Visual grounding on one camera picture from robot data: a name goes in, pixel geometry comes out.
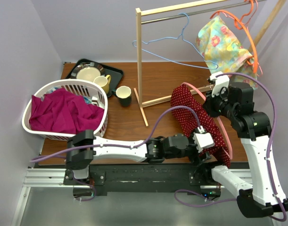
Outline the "red polka dot skirt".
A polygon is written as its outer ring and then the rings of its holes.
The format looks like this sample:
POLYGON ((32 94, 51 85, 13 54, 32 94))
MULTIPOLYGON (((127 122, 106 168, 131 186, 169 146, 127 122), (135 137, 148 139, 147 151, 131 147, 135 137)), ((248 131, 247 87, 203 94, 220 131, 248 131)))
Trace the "red polka dot skirt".
MULTIPOLYGON (((213 155, 215 159, 227 167, 230 167, 230 158, 227 155, 228 148, 224 142, 220 129, 215 124, 212 117, 210 117, 202 105, 194 99, 190 90, 186 85, 180 85, 172 92, 171 107, 183 105, 193 109, 200 121, 201 126, 211 134, 214 141, 214 146, 205 149, 200 156, 205 152, 213 155)), ((173 117, 179 122, 185 136, 190 137, 191 133, 198 127, 196 118, 187 109, 176 109, 172 111, 173 117)))

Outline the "pink plastic hanger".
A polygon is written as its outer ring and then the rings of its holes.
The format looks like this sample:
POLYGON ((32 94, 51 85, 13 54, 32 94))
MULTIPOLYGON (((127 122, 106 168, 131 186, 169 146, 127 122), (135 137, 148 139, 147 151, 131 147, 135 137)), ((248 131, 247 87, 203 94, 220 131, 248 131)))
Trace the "pink plastic hanger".
MULTIPOLYGON (((198 88, 196 88, 195 86, 193 86, 193 85, 191 85, 191 84, 189 84, 189 83, 187 83, 187 82, 183 82, 182 85, 187 85, 187 86, 189 86, 189 87, 192 88, 197 94, 199 94, 200 97, 201 97, 204 101, 206 100, 205 95, 204 95, 198 88)), ((225 151, 225 153, 228 155, 229 159, 232 160, 232 158, 233 158, 233 149, 232 149, 232 145, 231 145, 231 142, 230 142, 229 135, 228 135, 228 133, 227 133, 227 131, 226 131, 226 128, 225 128, 222 120, 220 119, 220 117, 217 117, 216 119, 217 119, 217 121, 218 121, 218 123, 219 123, 219 125, 220 125, 221 131, 223 132, 223 136, 224 136, 224 139, 225 139, 226 144, 227 144, 227 147, 228 147, 228 152, 225 151)))

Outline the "floral pastel skirt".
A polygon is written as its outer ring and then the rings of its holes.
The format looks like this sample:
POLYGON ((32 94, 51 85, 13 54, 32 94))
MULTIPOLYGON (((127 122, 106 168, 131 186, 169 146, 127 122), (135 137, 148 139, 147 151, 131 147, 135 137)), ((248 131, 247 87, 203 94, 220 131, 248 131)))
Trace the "floral pastel skirt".
POLYGON ((196 47, 211 74, 234 72, 257 79, 258 74, 253 72, 253 55, 242 47, 220 16, 213 18, 199 31, 196 47))

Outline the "orange plastic hanger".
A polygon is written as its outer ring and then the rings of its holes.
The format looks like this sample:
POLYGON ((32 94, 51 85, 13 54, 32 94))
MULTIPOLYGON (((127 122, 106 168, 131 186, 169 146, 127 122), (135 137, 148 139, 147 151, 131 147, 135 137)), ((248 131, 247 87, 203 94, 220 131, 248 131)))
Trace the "orange plastic hanger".
POLYGON ((229 17, 231 19, 234 20, 234 26, 238 29, 238 30, 243 30, 245 32, 245 34, 247 35, 249 42, 251 44, 252 47, 252 52, 253 55, 251 57, 249 57, 247 59, 247 64, 249 66, 252 66, 253 68, 253 73, 257 73, 258 68, 259 68, 259 63, 258 63, 258 55, 257 55, 257 51, 256 51, 256 47, 255 47, 255 43, 251 37, 251 34, 248 30, 248 26, 247 24, 250 22, 251 18, 253 17, 254 13, 256 12, 256 10, 254 11, 254 6, 258 7, 258 2, 256 0, 245 0, 244 2, 247 2, 250 4, 250 10, 248 13, 244 13, 241 18, 239 19, 237 16, 235 16, 234 14, 232 14, 231 12, 227 11, 227 10, 217 10, 215 11, 210 19, 212 19, 215 15, 219 15, 220 13, 224 14, 226 17, 229 17), (243 23, 243 19, 246 16, 250 16, 249 20, 247 21, 247 23, 243 23))

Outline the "magenta cloth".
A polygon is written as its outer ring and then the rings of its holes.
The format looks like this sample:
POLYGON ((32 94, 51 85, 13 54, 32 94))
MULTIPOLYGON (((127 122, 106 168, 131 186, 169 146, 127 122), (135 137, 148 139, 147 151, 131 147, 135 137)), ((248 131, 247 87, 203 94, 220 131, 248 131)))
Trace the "magenta cloth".
POLYGON ((29 124, 35 131, 78 134, 96 130, 103 114, 103 108, 86 104, 82 96, 61 88, 43 99, 32 96, 29 124))

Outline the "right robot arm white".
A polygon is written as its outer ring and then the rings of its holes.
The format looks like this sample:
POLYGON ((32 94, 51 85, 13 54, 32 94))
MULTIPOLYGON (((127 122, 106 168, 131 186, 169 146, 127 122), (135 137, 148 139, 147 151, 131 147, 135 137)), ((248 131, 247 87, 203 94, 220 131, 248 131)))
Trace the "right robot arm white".
POLYGON ((223 165, 206 170, 203 180, 228 189, 246 218, 275 218, 274 214, 281 212, 281 220, 285 221, 288 198, 281 188, 272 150, 276 121, 255 111, 253 88, 245 82, 231 82, 230 75, 216 72, 210 76, 208 80, 214 87, 207 93, 203 108, 211 117, 230 120, 245 149, 252 182, 247 183, 223 165))

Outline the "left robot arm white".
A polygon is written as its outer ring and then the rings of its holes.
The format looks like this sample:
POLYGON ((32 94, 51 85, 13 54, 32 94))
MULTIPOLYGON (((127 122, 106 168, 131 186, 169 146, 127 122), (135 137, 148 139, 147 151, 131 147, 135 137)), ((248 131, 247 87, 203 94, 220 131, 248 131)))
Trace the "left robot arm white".
POLYGON ((80 185, 90 181, 89 165, 94 159, 123 159, 149 164, 162 163, 165 159, 196 158, 205 149, 213 147, 210 133, 204 130, 190 137, 178 133, 170 137, 149 138, 147 141, 118 141, 96 137, 92 130, 85 130, 67 142, 66 169, 74 174, 80 185))

